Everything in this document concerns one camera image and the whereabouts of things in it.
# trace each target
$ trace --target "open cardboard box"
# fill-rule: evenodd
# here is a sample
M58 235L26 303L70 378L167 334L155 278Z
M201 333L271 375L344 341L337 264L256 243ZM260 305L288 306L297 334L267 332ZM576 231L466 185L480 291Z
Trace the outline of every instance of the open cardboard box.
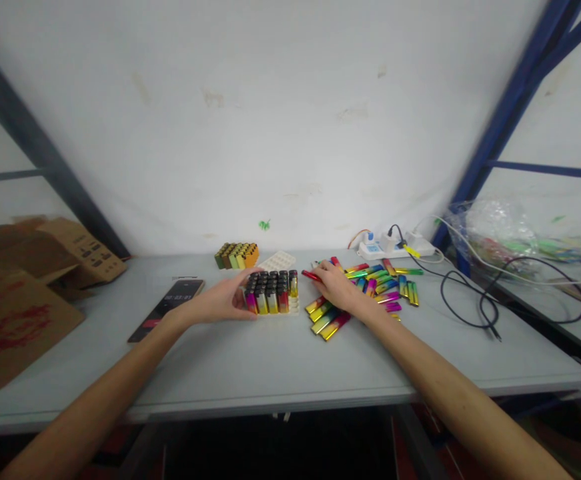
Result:
M84 320L84 314L47 285L77 268L39 279L0 263L0 388Z
M84 320L68 301L124 270L79 223L34 217L0 225L0 388Z

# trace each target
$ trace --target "black cable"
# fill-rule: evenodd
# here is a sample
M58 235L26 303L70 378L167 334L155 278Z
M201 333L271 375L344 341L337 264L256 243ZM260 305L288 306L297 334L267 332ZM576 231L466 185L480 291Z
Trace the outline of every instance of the black cable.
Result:
M404 241L404 237L402 236L402 231L399 228L399 225L394 224L392 227L397 227L397 230L399 231L399 236L402 240L402 242ZM392 227L390 228L390 230L388 231L388 236L391 235L392 233ZM413 257L410 253L408 254L410 256L410 258L412 258L412 260L424 271L427 271L429 273L432 273L433 275L437 275L438 277L442 277L442 283L439 286L439 293L442 297L442 300L444 301L444 304L446 305L446 307L448 308L448 310L450 310L452 312L452 314L457 317L458 319L460 319L462 322L464 322L467 325L470 325L471 327L475 327L475 328L480 328L480 329L490 329L492 330L493 334L495 334L495 336L497 338L499 338L499 340L501 341L501 338L499 337L499 334L497 333L497 330L495 330L494 326L495 323L497 323L497 320L499 320L499 309L497 308L497 305L495 305L496 303L500 304L501 306L505 307L505 305L498 301L497 299L491 298L489 297L489 292L490 290L495 286L495 284L499 281L499 278L501 278L501 276L504 274L506 268L508 268L508 266L516 261L519 260L534 260L540 263L543 263L544 265L549 266L550 268L552 268L553 270L557 271L557 273L559 273L563 278L567 279L570 282L573 282L574 280L571 279L569 276L567 276L567 274L565 274L563 271L559 270L559 268L555 267L553 264L545 261L545 260L541 260L538 258L534 258L534 257L515 257L509 261L507 261L504 266L501 268L501 271L497 274L497 276L495 276L495 278L490 282L490 284L483 290L480 291L479 289L471 286L468 281L464 278L464 276L457 270L451 270L448 273L446 273L445 275L442 275L441 273L437 273L434 272L432 270L427 269L424 265L422 265L421 263L419 263L415 257ZM452 278L451 275L455 274L457 275L460 280L457 280L455 278ZM479 299L479 310L482 313L482 316L484 317L484 320L486 320L486 325L477 325L475 323L471 323L469 321L467 321L466 319L462 318L461 315L459 315L455 310L452 309L452 307L450 306L450 304L448 303L448 300L446 300L446 296L444 295L444 284L446 283L447 280L453 280L461 285L464 285L465 287L468 287L469 289L473 290L474 292L477 292L480 295L480 299ZM575 289L577 290L577 292L579 292L579 294L581 295L581 288L579 285L577 285L576 283L572 284L573 287L575 287ZM491 320L489 318L489 316L486 314L486 312L484 311L484 302L488 301L490 306L493 309L494 312L494 318ZM567 323L575 323L577 321L581 320L581 312L580 314L572 319L572 320L563 320L563 321L555 321L555 320L551 320L548 319L549 323L554 323L557 325L565 325Z
M403 242L404 236L402 235L402 229L396 223L393 223L392 226L390 227L390 229L388 229L388 236L392 237L392 228L393 227L397 227L397 231L399 232L399 237L402 239L402 242Z

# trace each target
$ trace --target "phone screen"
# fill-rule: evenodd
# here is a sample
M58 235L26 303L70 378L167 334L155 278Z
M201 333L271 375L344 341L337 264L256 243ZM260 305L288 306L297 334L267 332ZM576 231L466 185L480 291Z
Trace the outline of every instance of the phone screen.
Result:
M192 299L197 295L204 286L203 280L178 280L171 287L164 298L155 306L153 311L151 311L141 323L137 330L131 335L128 342L137 343L141 341L146 335L153 330L161 319L170 310L178 307L184 302Z

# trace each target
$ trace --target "forearm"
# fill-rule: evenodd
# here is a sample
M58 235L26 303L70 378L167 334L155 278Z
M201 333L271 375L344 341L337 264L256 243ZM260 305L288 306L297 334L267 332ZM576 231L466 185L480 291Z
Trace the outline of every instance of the forearm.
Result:
M36 436L0 479L76 476L188 326L165 318Z
M473 382L406 327L380 309L362 321L448 429L493 473L506 478L570 478Z

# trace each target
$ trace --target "white table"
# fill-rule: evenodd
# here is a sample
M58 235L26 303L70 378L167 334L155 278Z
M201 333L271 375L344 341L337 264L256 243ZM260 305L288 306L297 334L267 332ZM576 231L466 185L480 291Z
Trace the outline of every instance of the white table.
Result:
M289 252L295 269L336 255L362 263L354 251ZM395 266L414 267L410 259ZM435 265L445 272L448 265ZM194 275L213 285L229 275L212 255L140 258L83 303L86 320L0 390L0 434L42 428L131 347L126 340L173 282ZM502 309L503 343L455 319L439 295L440 279L413 277L420 307L403 304L402 322L487 394L581 389L581 365L513 313ZM318 297L300 275L302 308ZM477 295L455 283L448 298L477 321ZM189 329L160 364L127 413L129 421L166 421L283 411L404 403L415 390L392 357L358 321L328 343L298 317L264 317Z
M581 312L579 300L549 285L521 285L501 281L498 282L498 288L539 317L552 321L570 320ZM550 323L550 325L581 346L581 320L575 323L562 325Z

